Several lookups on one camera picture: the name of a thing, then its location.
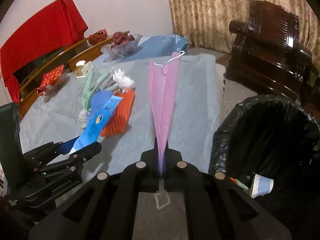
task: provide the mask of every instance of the black plastic bag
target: black plastic bag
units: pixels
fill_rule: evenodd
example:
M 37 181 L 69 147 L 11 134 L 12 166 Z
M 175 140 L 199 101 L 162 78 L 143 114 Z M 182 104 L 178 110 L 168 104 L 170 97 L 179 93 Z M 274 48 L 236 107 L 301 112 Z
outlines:
M 292 239 L 320 239 L 320 125 L 287 98 L 259 95 L 237 104 L 213 136 L 209 173 L 249 188 L 255 173 L 274 180 L 255 198 Z

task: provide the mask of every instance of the silver screw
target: silver screw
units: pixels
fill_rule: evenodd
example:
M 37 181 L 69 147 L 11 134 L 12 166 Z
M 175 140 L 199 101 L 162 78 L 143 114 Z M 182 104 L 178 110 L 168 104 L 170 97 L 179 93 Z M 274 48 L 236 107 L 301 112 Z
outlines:
M 106 172 L 100 172 L 98 175 L 97 175 L 97 178 L 98 180 L 104 180 L 108 177 L 108 174 Z
M 226 177 L 223 172 L 217 172 L 214 176 L 216 177 L 216 179 L 220 179 L 220 180 Z
M 187 166 L 187 163 L 184 162 L 184 161 L 179 161 L 177 162 L 177 166 L 180 168 L 180 169 L 183 169 Z
M 137 162 L 136 163 L 137 168 L 143 169 L 147 164 L 145 162 Z

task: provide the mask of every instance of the white drawstring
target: white drawstring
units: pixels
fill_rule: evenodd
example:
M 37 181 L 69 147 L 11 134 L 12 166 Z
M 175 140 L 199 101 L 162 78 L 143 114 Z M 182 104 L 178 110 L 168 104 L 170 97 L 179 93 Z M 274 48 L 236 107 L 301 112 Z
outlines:
M 164 67 L 165 65 L 167 65 L 167 64 L 170 63 L 171 61 L 173 61 L 173 60 L 175 60 L 175 59 L 183 56 L 184 54 L 185 54 L 185 52 L 184 52 L 183 50 L 181 50 L 181 51 L 180 51 L 180 54 L 179 54 L 177 57 L 174 57 L 174 58 L 169 59 L 169 60 L 168 60 L 166 63 L 164 63 L 163 65 L 162 65 L 162 64 L 156 64 L 156 63 L 153 63 L 153 64 L 155 64 L 155 65 L 157 65 L 157 66 Z

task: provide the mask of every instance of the orange knitted item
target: orange knitted item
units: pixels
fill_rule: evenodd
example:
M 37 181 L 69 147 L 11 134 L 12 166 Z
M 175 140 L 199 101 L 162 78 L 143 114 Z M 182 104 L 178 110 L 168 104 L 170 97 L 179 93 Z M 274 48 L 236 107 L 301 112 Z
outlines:
M 101 130 L 100 135 L 107 137 L 114 134 L 124 133 L 125 127 L 127 126 L 135 93 L 134 90 L 129 90 L 124 94 L 116 94 L 118 97 L 123 97 L 119 105 L 115 110 L 115 115 L 112 117 L 110 122 Z

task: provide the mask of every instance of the blue tube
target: blue tube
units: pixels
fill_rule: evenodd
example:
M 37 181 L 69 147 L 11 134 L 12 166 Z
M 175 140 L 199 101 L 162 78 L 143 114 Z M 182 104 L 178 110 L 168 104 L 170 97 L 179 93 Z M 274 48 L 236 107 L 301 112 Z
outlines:
M 122 99 L 122 97 L 111 96 L 111 98 L 95 114 L 94 118 L 89 122 L 87 128 L 82 132 L 80 137 L 75 141 L 70 154 L 88 146 L 98 139 L 102 128 L 109 122 L 112 113 Z

